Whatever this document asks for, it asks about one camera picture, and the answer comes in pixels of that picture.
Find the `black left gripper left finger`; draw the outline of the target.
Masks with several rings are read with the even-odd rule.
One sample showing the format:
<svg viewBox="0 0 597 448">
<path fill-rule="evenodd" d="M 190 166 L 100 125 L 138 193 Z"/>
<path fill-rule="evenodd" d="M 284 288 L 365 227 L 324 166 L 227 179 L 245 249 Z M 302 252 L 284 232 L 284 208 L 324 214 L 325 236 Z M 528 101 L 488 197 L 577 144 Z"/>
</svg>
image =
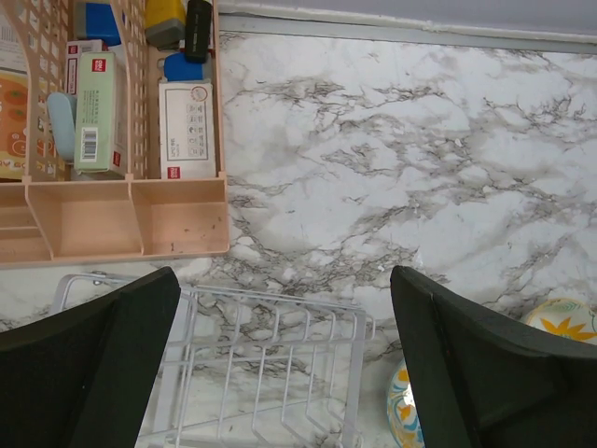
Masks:
<svg viewBox="0 0 597 448">
<path fill-rule="evenodd" d="M 133 447 L 181 288 L 161 268 L 1 335 L 4 447 Z"/>
</svg>

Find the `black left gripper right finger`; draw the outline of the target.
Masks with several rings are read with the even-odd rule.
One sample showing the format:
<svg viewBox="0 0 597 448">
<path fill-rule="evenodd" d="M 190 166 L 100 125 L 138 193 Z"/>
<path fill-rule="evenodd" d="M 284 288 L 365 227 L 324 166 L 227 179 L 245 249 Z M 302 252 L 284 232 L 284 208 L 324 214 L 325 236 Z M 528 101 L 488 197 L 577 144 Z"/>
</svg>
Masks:
<svg viewBox="0 0 597 448">
<path fill-rule="evenodd" d="M 391 296 L 428 447 L 593 447 L 596 348 L 396 266 Z"/>
</svg>

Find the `white bowl orange flower green leaves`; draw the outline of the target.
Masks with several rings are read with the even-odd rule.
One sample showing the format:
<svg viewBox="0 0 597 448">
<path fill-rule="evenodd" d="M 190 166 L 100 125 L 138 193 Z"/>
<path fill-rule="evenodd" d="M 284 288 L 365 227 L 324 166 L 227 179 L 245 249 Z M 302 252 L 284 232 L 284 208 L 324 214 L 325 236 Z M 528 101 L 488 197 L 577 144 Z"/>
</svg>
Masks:
<svg viewBox="0 0 597 448">
<path fill-rule="evenodd" d="M 597 343 L 596 314 L 587 304 L 574 299 L 547 300 L 527 313 L 521 322 L 566 339 Z"/>
</svg>

